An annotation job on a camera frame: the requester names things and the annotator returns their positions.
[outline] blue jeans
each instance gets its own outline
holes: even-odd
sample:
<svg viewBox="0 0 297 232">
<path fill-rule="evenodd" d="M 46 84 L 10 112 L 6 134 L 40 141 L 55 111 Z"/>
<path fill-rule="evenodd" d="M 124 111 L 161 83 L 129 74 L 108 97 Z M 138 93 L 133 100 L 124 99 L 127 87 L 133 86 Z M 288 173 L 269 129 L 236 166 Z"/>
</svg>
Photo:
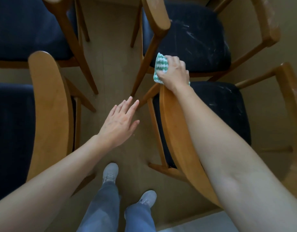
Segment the blue jeans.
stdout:
<svg viewBox="0 0 297 232">
<path fill-rule="evenodd" d="M 77 232 L 116 232 L 119 226 L 119 190 L 105 182 L 90 203 Z M 156 232 L 151 209 L 135 203 L 125 210 L 125 232 Z"/>
</svg>

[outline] cleaning cloth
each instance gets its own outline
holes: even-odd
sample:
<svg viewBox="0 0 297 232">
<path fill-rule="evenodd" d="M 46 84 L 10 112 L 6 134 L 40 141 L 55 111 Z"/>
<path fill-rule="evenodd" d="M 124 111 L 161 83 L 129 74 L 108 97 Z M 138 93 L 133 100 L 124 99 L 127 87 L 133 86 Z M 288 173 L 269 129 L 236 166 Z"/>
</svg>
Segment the cleaning cloth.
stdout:
<svg viewBox="0 0 297 232">
<path fill-rule="evenodd" d="M 163 56 L 161 53 L 157 54 L 156 62 L 155 62 L 155 71 L 153 79 L 156 83 L 163 84 L 163 82 L 158 78 L 156 71 L 163 71 L 166 73 L 168 71 L 168 61 L 165 56 Z"/>
</svg>

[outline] person's left arm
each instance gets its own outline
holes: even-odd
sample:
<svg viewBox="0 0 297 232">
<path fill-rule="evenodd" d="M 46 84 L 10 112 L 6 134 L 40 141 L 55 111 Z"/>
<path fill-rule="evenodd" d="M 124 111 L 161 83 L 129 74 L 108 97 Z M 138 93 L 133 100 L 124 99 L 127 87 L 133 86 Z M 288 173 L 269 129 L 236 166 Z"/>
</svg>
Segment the person's left arm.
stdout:
<svg viewBox="0 0 297 232">
<path fill-rule="evenodd" d="M 131 101 L 113 107 L 99 134 L 0 200 L 0 231 L 44 231 L 96 163 L 136 129 L 139 101 L 129 108 Z"/>
</svg>

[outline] wooden chair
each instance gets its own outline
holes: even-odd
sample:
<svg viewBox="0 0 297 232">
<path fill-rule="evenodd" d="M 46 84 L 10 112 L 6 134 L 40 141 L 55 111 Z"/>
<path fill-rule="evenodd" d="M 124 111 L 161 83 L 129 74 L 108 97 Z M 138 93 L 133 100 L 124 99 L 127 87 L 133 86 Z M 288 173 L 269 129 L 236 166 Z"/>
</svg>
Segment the wooden chair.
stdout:
<svg viewBox="0 0 297 232">
<path fill-rule="evenodd" d="M 153 74 L 157 53 L 178 56 L 186 63 L 190 77 L 208 77 L 217 81 L 252 56 L 280 40 L 273 11 L 267 0 L 251 0 L 257 14 L 262 42 L 231 62 L 222 23 L 217 15 L 231 3 L 223 0 L 214 11 L 193 3 L 171 0 L 140 0 L 130 46 L 140 29 L 141 65 L 131 96 L 146 73 Z"/>
<path fill-rule="evenodd" d="M 51 55 L 35 52 L 28 65 L 33 85 L 0 83 L 0 199 L 79 147 L 81 104 L 96 112 Z"/>
<path fill-rule="evenodd" d="M 282 183 L 297 198 L 297 77 L 290 63 L 283 63 L 262 76 L 236 85 L 202 81 L 191 82 L 191 87 L 208 107 L 251 144 L 249 124 L 239 90 L 273 76 L 279 84 L 289 118 L 292 121 L 294 142 L 290 146 L 268 148 L 263 151 L 290 152 L 292 164 Z M 150 163 L 148 166 L 170 177 L 189 182 L 208 200 L 221 207 L 195 152 L 183 111 L 174 94 L 165 86 L 155 84 L 140 101 L 138 109 L 145 103 L 149 107 L 162 162 L 161 165 Z M 229 113 L 233 116 L 232 121 L 229 120 Z M 244 126 L 243 129 L 246 132 L 238 128 L 235 123 Z"/>
<path fill-rule="evenodd" d="M 80 66 L 98 94 L 84 56 L 81 30 L 88 42 L 79 0 L 0 0 L 0 68 L 28 68 L 30 54 L 46 51 L 61 67 Z"/>
</svg>

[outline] sneaker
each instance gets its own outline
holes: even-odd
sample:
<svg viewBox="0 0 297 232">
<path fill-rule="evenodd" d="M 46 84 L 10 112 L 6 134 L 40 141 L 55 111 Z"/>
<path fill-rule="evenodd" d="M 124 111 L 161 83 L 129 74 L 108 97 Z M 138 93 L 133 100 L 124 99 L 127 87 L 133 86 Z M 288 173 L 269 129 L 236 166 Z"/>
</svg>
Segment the sneaker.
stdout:
<svg viewBox="0 0 297 232">
<path fill-rule="evenodd" d="M 147 191 L 144 192 L 138 203 L 146 204 L 151 208 L 154 205 L 156 198 L 157 194 L 155 191 Z"/>
<path fill-rule="evenodd" d="M 115 163 L 109 163 L 103 171 L 102 183 L 111 181 L 115 183 L 117 174 L 119 173 L 119 167 Z"/>
</svg>

